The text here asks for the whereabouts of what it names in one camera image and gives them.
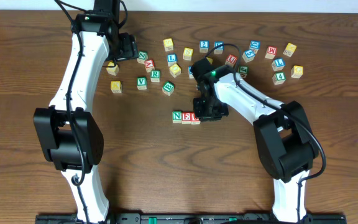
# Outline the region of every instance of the wooden table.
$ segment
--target wooden table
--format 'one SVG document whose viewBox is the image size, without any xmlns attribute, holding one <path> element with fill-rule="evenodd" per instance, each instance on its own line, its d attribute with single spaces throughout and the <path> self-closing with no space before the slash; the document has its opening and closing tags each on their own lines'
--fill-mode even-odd
<svg viewBox="0 0 358 224">
<path fill-rule="evenodd" d="M 272 98 L 303 105 L 327 155 L 327 169 L 307 182 L 306 207 L 315 213 L 345 213 L 358 223 L 358 14 L 254 14 L 129 12 L 122 32 L 135 34 L 162 71 L 161 83 L 137 90 L 136 77 L 148 77 L 136 60 L 121 62 L 118 76 L 105 69 L 94 96 L 93 116 L 104 135 L 100 163 L 103 189 L 113 210 L 145 213 L 243 213 L 271 210 L 273 181 L 259 162 L 254 131 L 230 108 L 222 121 L 172 124 L 173 110 L 192 111 L 199 96 L 189 80 L 184 47 L 202 57 L 202 39 L 238 44 L 261 41 L 248 63 L 246 81 Z M 162 40 L 171 37 L 182 74 L 173 78 Z M 298 46 L 282 56 L 288 42 Z M 287 81 L 272 83 L 268 45 L 286 61 Z M 74 213 L 66 180 L 41 153 L 32 122 L 57 92 L 71 49 L 71 32 L 62 12 L 0 11 L 0 223 L 33 223 L 40 213 Z M 234 49 L 212 55 L 222 65 Z M 290 78 L 303 65 L 300 79 Z M 113 95 L 112 80 L 123 94 Z M 163 82 L 175 84 L 172 96 Z M 321 165 L 314 160 L 313 172 Z"/>
</svg>

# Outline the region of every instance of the white background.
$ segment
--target white background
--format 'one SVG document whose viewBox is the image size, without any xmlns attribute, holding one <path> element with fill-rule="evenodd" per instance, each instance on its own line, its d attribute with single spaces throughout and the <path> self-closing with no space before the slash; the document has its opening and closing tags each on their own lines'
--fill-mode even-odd
<svg viewBox="0 0 358 224">
<path fill-rule="evenodd" d="M 92 9 L 94 0 L 66 0 Z M 345 12 L 358 13 L 358 0 L 124 0 L 129 11 Z M 0 9 L 58 9 L 54 0 L 0 0 Z"/>
</svg>

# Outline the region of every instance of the toy block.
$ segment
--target toy block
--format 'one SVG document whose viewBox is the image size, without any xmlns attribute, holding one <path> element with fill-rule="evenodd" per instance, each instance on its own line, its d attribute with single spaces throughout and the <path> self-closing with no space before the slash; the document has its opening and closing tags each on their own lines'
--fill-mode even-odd
<svg viewBox="0 0 358 224">
<path fill-rule="evenodd" d="M 177 63 L 177 55 L 176 54 L 168 54 L 167 55 L 168 67 Z"/>
<path fill-rule="evenodd" d="M 172 112 L 172 123 L 181 124 L 181 111 Z"/>
<path fill-rule="evenodd" d="M 277 72 L 276 74 L 274 74 L 273 76 L 274 85 L 282 84 L 283 82 L 285 82 L 285 75 L 283 72 Z"/>
<path fill-rule="evenodd" d="M 277 48 L 276 48 L 276 47 L 268 46 L 268 47 L 267 47 L 267 50 L 266 50 L 265 58 L 274 59 L 274 57 L 276 56 L 276 54 L 277 54 Z"/>
<path fill-rule="evenodd" d="M 292 78 L 300 78 L 303 75 L 303 66 L 295 65 L 291 69 L 291 77 Z"/>
<path fill-rule="evenodd" d="M 172 40 L 172 38 L 168 38 L 168 39 L 164 40 L 164 48 L 165 48 L 166 52 L 173 50 L 173 40 Z"/>
<path fill-rule="evenodd" d="M 191 124 L 191 113 L 190 112 L 183 112 L 181 114 L 181 123 L 182 124 Z"/>
<path fill-rule="evenodd" d="M 144 64 L 144 62 L 149 59 L 149 55 L 147 54 L 147 52 L 143 52 L 140 51 L 139 54 L 137 55 L 137 62 Z"/>
<path fill-rule="evenodd" d="M 167 94 L 168 96 L 170 96 L 173 93 L 174 89 L 175 86 L 170 82 L 166 82 L 164 86 L 162 86 L 162 92 Z"/>
<path fill-rule="evenodd" d="M 147 89 L 147 80 L 145 77 L 136 78 L 136 86 L 138 90 L 146 90 Z"/>
<path fill-rule="evenodd" d="M 214 47 L 219 46 L 221 44 L 223 44 L 223 42 L 221 41 L 215 42 Z M 214 50 L 214 54 L 222 54 L 222 53 L 223 53 L 223 46 L 220 46 Z"/>
<path fill-rule="evenodd" d="M 229 54 L 229 56 L 226 59 L 225 65 L 229 65 L 230 67 L 233 67 L 237 62 L 237 57 L 234 55 Z"/>
<path fill-rule="evenodd" d="M 194 78 L 194 76 L 193 76 L 193 72 L 191 72 L 191 66 L 189 66 L 189 78 Z"/>
<path fill-rule="evenodd" d="M 249 45 L 249 50 L 252 50 L 254 54 L 258 53 L 260 47 L 260 42 L 256 40 L 251 40 L 251 43 Z"/>
<path fill-rule="evenodd" d="M 273 60 L 272 68 L 273 68 L 274 72 L 282 70 L 284 68 L 284 66 L 285 66 L 285 63 L 282 58 Z"/>
<path fill-rule="evenodd" d="M 183 51 L 183 59 L 191 60 L 191 56 L 193 56 L 193 49 L 185 47 L 185 50 Z"/>
<path fill-rule="evenodd" d="M 150 73 L 150 81 L 151 82 L 160 82 L 161 79 L 161 71 L 160 70 L 152 70 Z"/>
<path fill-rule="evenodd" d="M 176 78 L 178 75 L 180 75 L 181 69 L 178 64 L 174 64 L 169 68 L 169 73 Z"/>
<path fill-rule="evenodd" d="M 209 49 L 209 41 L 208 40 L 200 41 L 200 53 L 208 53 L 208 49 Z"/>
<path fill-rule="evenodd" d="M 210 64 L 212 64 L 212 62 L 214 61 L 214 60 L 212 60 L 212 59 L 209 58 L 209 57 L 206 57 L 206 59 L 209 61 Z"/>
<path fill-rule="evenodd" d="M 199 121 L 195 113 L 191 113 L 190 116 L 191 116 L 191 124 L 200 124 L 201 121 Z"/>
<path fill-rule="evenodd" d="M 248 75 L 248 66 L 240 66 L 239 73 L 241 75 L 241 78 L 246 78 L 246 76 Z"/>
<path fill-rule="evenodd" d="M 118 74 L 118 71 L 119 71 L 119 67 L 118 65 L 113 67 L 114 66 L 114 62 L 109 62 L 109 64 L 107 65 L 106 67 L 106 70 L 107 72 L 110 74 L 110 75 L 117 75 Z"/>
<path fill-rule="evenodd" d="M 154 61 L 152 59 L 150 60 L 146 60 L 144 62 L 144 67 L 146 68 L 146 72 L 151 72 L 152 70 L 155 69 L 154 67 Z"/>
<path fill-rule="evenodd" d="M 255 58 L 255 54 L 252 50 L 246 50 L 243 54 L 242 54 L 242 59 L 244 59 L 244 61 L 250 62 Z"/>
<path fill-rule="evenodd" d="M 283 54 L 288 56 L 288 57 L 291 57 L 292 54 L 295 52 L 295 49 L 296 49 L 296 45 L 288 43 L 287 47 L 285 47 L 285 50 L 284 50 Z"/>
<path fill-rule="evenodd" d="M 112 93 L 122 93 L 122 85 L 120 81 L 111 81 L 110 89 Z"/>
</svg>

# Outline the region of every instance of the wood grain surface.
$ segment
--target wood grain surface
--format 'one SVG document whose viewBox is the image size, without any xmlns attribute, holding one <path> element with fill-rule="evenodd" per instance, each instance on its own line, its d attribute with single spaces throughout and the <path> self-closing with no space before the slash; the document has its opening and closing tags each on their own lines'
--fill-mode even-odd
<svg viewBox="0 0 358 224">
<path fill-rule="evenodd" d="M 189 80 L 184 47 L 201 39 L 238 44 L 261 41 L 248 63 L 246 81 L 283 102 L 305 108 L 327 155 L 327 169 L 307 182 L 306 207 L 314 213 L 344 213 L 358 223 L 358 14 L 253 14 L 130 12 L 121 32 L 135 34 L 162 71 L 161 83 L 137 90 L 149 73 L 136 60 L 121 62 L 118 76 L 103 69 L 93 116 L 104 135 L 100 175 L 112 209 L 145 213 L 243 213 L 271 210 L 273 180 L 262 167 L 252 126 L 230 108 L 222 121 L 172 124 L 173 110 L 192 110 L 199 93 Z M 173 78 L 162 40 L 171 37 L 182 74 Z M 278 55 L 288 42 L 298 46 L 286 62 L 287 81 L 272 83 L 268 45 Z M 66 180 L 41 152 L 32 116 L 56 93 L 71 50 L 71 32 L 62 12 L 0 11 L 0 223 L 33 223 L 40 213 L 74 213 Z M 213 55 L 222 65 L 234 49 Z M 290 78 L 293 65 L 305 74 Z M 113 95 L 110 81 L 123 83 Z M 172 96 L 162 84 L 175 84 Z M 316 172 L 321 160 L 314 160 Z"/>
</svg>

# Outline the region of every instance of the alphabet block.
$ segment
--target alphabet block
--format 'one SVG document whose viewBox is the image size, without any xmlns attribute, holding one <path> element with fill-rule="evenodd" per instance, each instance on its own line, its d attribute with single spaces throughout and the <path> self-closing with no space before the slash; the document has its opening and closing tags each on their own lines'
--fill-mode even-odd
<svg viewBox="0 0 358 224">
<path fill-rule="evenodd" d="M 209 41 L 208 40 L 200 41 L 200 53 L 208 53 L 208 49 L 209 49 Z"/>
<path fill-rule="evenodd" d="M 258 53 L 260 47 L 260 42 L 256 40 L 251 40 L 251 43 L 249 45 L 249 50 L 252 50 L 254 54 Z"/>
<path fill-rule="evenodd" d="M 295 65 L 291 69 L 291 77 L 292 78 L 300 78 L 303 75 L 303 66 Z"/>
<path fill-rule="evenodd" d="M 195 113 L 191 113 L 191 124 L 200 124 L 201 121 L 196 117 Z"/>
<path fill-rule="evenodd" d="M 122 85 L 120 81 L 111 81 L 110 89 L 112 93 L 122 93 Z"/>
<path fill-rule="evenodd" d="M 266 50 L 265 58 L 273 59 L 277 54 L 277 48 L 268 46 Z"/>
<path fill-rule="evenodd" d="M 275 59 L 272 63 L 272 68 L 274 72 L 283 70 L 284 66 L 285 63 L 282 58 Z"/>
<path fill-rule="evenodd" d="M 137 62 L 144 64 L 144 62 L 149 59 L 149 55 L 147 52 L 139 51 L 139 54 L 137 56 Z"/>
<path fill-rule="evenodd" d="M 193 72 L 191 72 L 191 66 L 189 66 L 189 78 L 194 78 L 194 76 L 193 76 Z"/>
<path fill-rule="evenodd" d="M 285 75 L 283 72 L 277 72 L 276 74 L 274 74 L 273 76 L 274 85 L 279 85 L 282 84 L 283 82 L 285 82 Z"/>
<path fill-rule="evenodd" d="M 214 47 L 219 46 L 221 44 L 223 44 L 223 42 L 221 41 L 215 42 Z M 221 54 L 221 53 L 223 53 L 223 46 L 220 46 L 214 50 L 214 54 Z"/>
<path fill-rule="evenodd" d="M 138 90 L 146 90 L 147 89 L 147 80 L 145 77 L 136 79 L 136 86 Z"/>
<path fill-rule="evenodd" d="M 181 111 L 172 112 L 172 123 L 181 124 Z"/>
<path fill-rule="evenodd" d="M 170 83 L 166 82 L 164 86 L 162 86 L 162 92 L 170 96 L 173 93 L 173 90 L 175 89 L 175 86 Z"/>
<path fill-rule="evenodd" d="M 144 67 L 146 68 L 146 72 L 151 72 L 152 70 L 155 69 L 154 67 L 154 61 L 152 59 L 150 60 L 146 60 L 144 62 Z"/>
<path fill-rule="evenodd" d="M 248 75 L 248 66 L 240 66 L 239 73 L 241 75 L 241 78 L 246 78 L 246 76 Z"/>
<path fill-rule="evenodd" d="M 209 61 L 210 64 L 212 64 L 213 60 L 209 57 L 206 57 L 206 59 Z"/>
<path fill-rule="evenodd" d="M 291 57 L 292 54 L 295 52 L 295 49 L 296 49 L 296 45 L 288 43 L 287 47 L 285 47 L 285 50 L 284 50 L 283 54 L 288 56 L 288 57 Z"/>
<path fill-rule="evenodd" d="M 117 75 L 118 74 L 118 71 L 119 71 L 119 68 L 118 68 L 118 65 L 113 67 L 114 66 L 114 62 L 109 62 L 109 64 L 107 65 L 107 72 L 110 74 L 110 75 Z"/>
<path fill-rule="evenodd" d="M 164 42 L 164 49 L 166 52 L 173 50 L 172 38 L 165 39 L 163 42 Z"/>
<path fill-rule="evenodd" d="M 183 51 L 183 59 L 191 60 L 191 56 L 193 56 L 193 49 L 185 47 L 185 50 Z"/>
<path fill-rule="evenodd" d="M 238 58 L 236 56 L 229 54 L 229 56 L 227 57 L 226 62 L 224 64 L 229 65 L 230 67 L 233 67 L 236 64 L 237 59 Z"/>
<path fill-rule="evenodd" d="M 151 82 L 160 82 L 161 79 L 161 71 L 160 70 L 152 70 L 150 73 L 150 81 Z"/>
<path fill-rule="evenodd" d="M 174 64 L 169 68 L 169 73 L 176 78 L 178 75 L 180 75 L 181 69 L 178 64 Z"/>
<path fill-rule="evenodd" d="M 244 61 L 250 62 L 255 58 L 255 54 L 252 50 L 246 50 L 243 54 L 242 54 L 242 59 L 244 59 Z"/>
<path fill-rule="evenodd" d="M 182 124 L 191 124 L 191 113 L 190 112 L 183 112 L 181 114 L 181 123 Z"/>
<path fill-rule="evenodd" d="M 176 54 L 168 54 L 167 55 L 168 67 L 177 63 L 177 55 Z"/>
</svg>

